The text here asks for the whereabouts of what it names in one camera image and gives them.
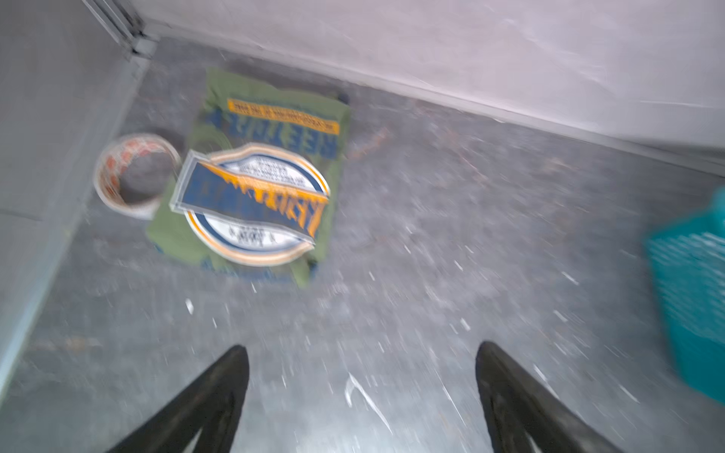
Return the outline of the green tank top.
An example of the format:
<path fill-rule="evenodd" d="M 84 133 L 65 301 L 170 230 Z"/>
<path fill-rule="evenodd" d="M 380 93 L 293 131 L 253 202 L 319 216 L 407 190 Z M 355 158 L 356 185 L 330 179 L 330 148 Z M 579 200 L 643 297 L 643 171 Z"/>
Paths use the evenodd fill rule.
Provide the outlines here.
<path fill-rule="evenodd" d="M 147 238 L 186 264 L 307 286 L 332 235 L 349 123 L 343 96 L 211 68 Z"/>

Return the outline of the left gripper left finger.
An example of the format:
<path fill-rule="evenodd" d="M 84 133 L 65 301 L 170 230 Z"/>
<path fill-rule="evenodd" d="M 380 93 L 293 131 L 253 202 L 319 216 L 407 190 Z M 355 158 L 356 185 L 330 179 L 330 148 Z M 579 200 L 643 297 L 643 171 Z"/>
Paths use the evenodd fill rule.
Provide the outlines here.
<path fill-rule="evenodd" d="M 112 452 L 229 452 L 249 383 L 249 357 L 234 345 Z"/>

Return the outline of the teal plastic basket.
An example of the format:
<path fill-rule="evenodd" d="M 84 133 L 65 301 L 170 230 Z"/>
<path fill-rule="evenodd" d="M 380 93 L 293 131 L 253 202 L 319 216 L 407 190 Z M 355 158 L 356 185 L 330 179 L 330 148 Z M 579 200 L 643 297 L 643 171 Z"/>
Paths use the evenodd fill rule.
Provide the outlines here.
<path fill-rule="evenodd" d="M 709 207 L 649 236 L 656 299 L 681 379 L 724 401 L 724 189 Z"/>

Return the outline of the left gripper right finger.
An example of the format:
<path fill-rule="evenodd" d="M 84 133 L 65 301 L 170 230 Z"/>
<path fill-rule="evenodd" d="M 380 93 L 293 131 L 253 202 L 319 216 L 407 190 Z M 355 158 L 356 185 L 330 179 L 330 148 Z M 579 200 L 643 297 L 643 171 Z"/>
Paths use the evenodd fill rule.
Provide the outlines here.
<path fill-rule="evenodd" d="M 484 341 L 476 381 L 495 452 L 617 452 L 499 345 Z"/>

